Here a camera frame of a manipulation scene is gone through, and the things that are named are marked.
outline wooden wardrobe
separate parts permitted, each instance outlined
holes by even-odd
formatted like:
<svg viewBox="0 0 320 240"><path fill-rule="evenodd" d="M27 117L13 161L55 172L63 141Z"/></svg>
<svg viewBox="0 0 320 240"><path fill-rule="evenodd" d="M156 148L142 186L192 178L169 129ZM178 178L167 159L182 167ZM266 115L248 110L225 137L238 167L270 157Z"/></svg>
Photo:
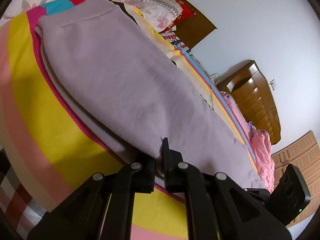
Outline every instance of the wooden wardrobe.
<svg viewBox="0 0 320 240"><path fill-rule="evenodd" d="M320 204L320 149L313 132L310 131L285 149L273 154L275 162L275 187L288 164L297 166L308 185L312 200L289 225L293 226L311 216Z"/></svg>

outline wooden headboard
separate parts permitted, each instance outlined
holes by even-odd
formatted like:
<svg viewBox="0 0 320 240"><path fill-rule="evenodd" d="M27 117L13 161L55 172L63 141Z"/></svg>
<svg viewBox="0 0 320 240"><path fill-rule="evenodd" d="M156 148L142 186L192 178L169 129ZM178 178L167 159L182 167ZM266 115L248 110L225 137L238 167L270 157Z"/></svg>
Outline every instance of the wooden headboard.
<svg viewBox="0 0 320 240"><path fill-rule="evenodd" d="M194 7L187 0L181 0L189 8L191 8L196 15L182 19L177 23L176 35L190 48L192 49L201 40L203 40L209 33L211 33L216 27L212 22L208 20L196 7Z"/></svg>
<svg viewBox="0 0 320 240"><path fill-rule="evenodd" d="M247 122L268 131L271 144L280 141L280 121L268 81L252 60L217 85L231 94Z"/></svg>

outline striped bedsheet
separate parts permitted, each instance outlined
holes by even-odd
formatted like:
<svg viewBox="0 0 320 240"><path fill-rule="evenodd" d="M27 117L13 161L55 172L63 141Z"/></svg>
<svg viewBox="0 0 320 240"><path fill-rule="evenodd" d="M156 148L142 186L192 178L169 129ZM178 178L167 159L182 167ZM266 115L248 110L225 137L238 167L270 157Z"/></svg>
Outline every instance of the striped bedsheet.
<svg viewBox="0 0 320 240"><path fill-rule="evenodd" d="M57 0L44 4L20 14L0 29L0 141L11 164L9 168L6 166L6 173L14 171L19 179L10 194L13 197L18 190L15 199L24 203L12 208L3 195L0 207L8 218L13 216L8 207L19 211L21 216L14 216L14 225L17 230L19 226L24 238L36 224L21 221L28 217L24 214L26 209L34 212L28 206L30 203L34 206L36 202L41 214L45 210L50 212L93 173L109 175L118 172L124 164L56 94L40 56L40 40L34 31L38 18L68 10L83 1ZM131 5L123 6L143 32L188 76L236 138L248 146L244 158L250 158L255 168L254 155L242 128L201 68L185 50L154 31L141 11ZM9 194L7 181L2 180L0 195ZM186 210L181 199L158 185L150 195L136 194L132 239L187 238Z"/></svg>

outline folded blanket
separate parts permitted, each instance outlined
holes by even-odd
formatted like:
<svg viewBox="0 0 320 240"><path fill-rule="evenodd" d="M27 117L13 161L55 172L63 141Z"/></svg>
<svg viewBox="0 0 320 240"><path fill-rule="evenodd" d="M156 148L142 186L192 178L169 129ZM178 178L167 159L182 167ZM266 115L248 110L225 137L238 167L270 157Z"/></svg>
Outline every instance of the folded blanket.
<svg viewBox="0 0 320 240"><path fill-rule="evenodd" d="M97 129L110 129L156 159L168 137L170 148L202 172L223 171L242 187L264 187L247 147L119 6L87 0L41 17L39 26L56 85Z"/></svg>

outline pink blanket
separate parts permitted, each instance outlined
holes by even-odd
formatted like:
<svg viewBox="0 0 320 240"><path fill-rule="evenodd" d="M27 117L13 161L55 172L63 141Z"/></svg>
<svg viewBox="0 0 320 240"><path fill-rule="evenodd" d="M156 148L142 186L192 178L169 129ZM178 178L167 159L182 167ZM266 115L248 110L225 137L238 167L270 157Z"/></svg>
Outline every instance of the pink blanket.
<svg viewBox="0 0 320 240"><path fill-rule="evenodd" d="M254 126L249 126L233 97L226 92L220 93L243 128L244 133L251 144L253 153L256 156L256 167L258 174L264 181L265 188L272 193L275 182L275 163L271 158L272 145L268 132L265 130L256 130Z"/></svg>

